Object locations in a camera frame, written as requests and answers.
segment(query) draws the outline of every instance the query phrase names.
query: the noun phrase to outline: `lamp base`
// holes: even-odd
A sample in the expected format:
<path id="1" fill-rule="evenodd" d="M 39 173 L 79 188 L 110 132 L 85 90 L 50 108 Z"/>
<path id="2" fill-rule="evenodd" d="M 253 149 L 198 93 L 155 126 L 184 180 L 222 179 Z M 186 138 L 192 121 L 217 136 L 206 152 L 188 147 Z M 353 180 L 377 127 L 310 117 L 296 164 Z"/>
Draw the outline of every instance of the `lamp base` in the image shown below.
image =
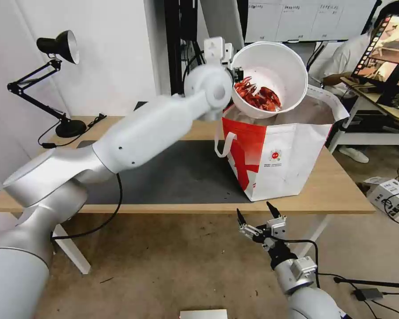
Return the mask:
<path id="1" fill-rule="evenodd" d="M 61 122 L 56 127 L 56 135 L 59 137 L 76 137 L 83 134 L 87 129 L 86 124 L 80 120 L 68 120 Z"/>

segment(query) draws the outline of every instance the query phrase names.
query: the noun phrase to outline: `monitor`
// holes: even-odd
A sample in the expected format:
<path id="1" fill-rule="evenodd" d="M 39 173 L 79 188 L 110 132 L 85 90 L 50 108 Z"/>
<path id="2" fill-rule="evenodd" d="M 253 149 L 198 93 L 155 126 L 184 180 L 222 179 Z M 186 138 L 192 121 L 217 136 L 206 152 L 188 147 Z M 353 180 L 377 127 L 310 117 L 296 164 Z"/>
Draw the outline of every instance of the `monitor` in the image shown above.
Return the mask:
<path id="1" fill-rule="evenodd" d="M 391 106 L 399 93 L 399 15 L 381 22 L 352 76 L 381 88 L 378 102 Z"/>

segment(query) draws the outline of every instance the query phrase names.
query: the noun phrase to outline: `shopping bag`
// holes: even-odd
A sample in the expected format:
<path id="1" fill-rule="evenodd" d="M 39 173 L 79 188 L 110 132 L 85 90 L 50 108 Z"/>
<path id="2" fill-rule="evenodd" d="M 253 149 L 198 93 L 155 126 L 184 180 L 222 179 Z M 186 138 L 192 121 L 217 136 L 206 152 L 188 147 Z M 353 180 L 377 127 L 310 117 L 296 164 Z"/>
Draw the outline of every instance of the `shopping bag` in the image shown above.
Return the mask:
<path id="1" fill-rule="evenodd" d="M 331 126 L 348 112 L 336 96 L 314 86 L 293 110 L 269 119 L 252 119 L 234 105 L 223 113 L 227 156 L 251 201 L 297 195 L 306 183 Z"/>

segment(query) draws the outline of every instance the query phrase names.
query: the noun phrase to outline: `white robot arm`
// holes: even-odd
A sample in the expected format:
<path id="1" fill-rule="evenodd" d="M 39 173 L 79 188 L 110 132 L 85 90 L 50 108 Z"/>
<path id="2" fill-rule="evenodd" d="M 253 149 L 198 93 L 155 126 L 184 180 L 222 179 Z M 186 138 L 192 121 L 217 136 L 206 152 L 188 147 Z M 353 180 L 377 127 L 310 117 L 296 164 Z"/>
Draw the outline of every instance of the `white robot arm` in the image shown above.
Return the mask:
<path id="1" fill-rule="evenodd" d="M 310 257 L 298 258 L 285 244 L 286 216 L 267 202 L 273 219 L 264 225 L 248 225 L 239 210 L 239 231 L 262 247 L 271 258 L 279 286 L 288 298 L 290 319 L 349 318 L 325 291 L 312 288 L 317 265 Z"/>
<path id="2" fill-rule="evenodd" d="M 50 234 L 86 202 L 83 184 L 138 167 L 188 133 L 194 120 L 219 117 L 230 101 L 233 86 L 233 78 L 221 61 L 231 56 L 225 56 L 222 38 L 207 39 L 204 47 L 207 65 L 195 68 L 188 75 L 185 97 L 159 96 L 116 123 L 93 145 L 49 150 L 5 181 L 5 190 L 25 210 L 23 222 L 0 232 L 0 319 L 34 317 L 49 276 Z M 276 267 L 278 277 L 279 273 L 283 278 L 289 275 L 287 262 L 292 260 Z M 310 282 L 307 278 L 300 279 L 306 284 Z M 310 312 L 293 308 L 292 318 L 336 318 L 335 302 L 325 292 L 297 289 L 298 286 L 291 287 L 289 281 L 284 284 L 288 285 L 282 288 L 284 292 L 289 291 L 290 305 L 310 308 Z M 316 315 L 316 302 L 328 312 Z"/>

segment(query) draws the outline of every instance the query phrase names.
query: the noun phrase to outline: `black desk mat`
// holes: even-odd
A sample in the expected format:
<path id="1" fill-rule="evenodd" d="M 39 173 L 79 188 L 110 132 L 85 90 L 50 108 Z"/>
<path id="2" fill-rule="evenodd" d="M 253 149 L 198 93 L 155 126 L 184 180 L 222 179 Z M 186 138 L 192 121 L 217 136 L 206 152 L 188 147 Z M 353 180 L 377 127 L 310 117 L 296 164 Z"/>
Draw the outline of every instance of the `black desk mat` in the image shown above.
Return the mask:
<path id="1" fill-rule="evenodd" d="M 82 141 L 78 147 L 92 144 Z M 180 140 L 144 165 L 120 173 L 123 204 L 248 203 L 213 140 Z M 86 204 L 117 204 L 116 178 L 87 185 Z"/>

